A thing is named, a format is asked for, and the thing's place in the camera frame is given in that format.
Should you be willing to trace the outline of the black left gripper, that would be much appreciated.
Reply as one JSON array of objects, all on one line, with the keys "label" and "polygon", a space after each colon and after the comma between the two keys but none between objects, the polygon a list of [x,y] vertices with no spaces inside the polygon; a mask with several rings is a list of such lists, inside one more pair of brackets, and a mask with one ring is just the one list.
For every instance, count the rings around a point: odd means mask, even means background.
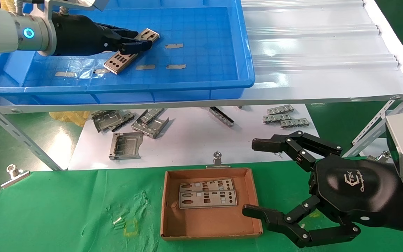
[{"label": "black left gripper", "polygon": [[103,51],[131,55],[152,48],[150,40],[120,41],[135,38],[138,31],[95,23],[87,16],[53,13],[51,20],[56,32],[53,56],[90,56]]}]

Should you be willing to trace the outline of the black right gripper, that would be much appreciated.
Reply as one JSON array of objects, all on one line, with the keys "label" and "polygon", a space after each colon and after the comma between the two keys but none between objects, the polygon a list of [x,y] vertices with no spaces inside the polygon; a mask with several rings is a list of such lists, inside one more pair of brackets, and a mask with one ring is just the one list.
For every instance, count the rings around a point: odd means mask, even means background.
[{"label": "black right gripper", "polygon": [[[403,182],[393,164],[341,158],[342,147],[303,131],[253,139],[252,150],[286,153],[304,171],[312,172],[309,193],[315,196],[289,213],[251,204],[242,207],[244,216],[262,220],[268,231],[284,234],[298,248],[350,242],[360,234],[352,222],[403,231]],[[325,158],[316,163],[308,151]],[[339,226],[301,228],[299,222],[315,209]]]}]

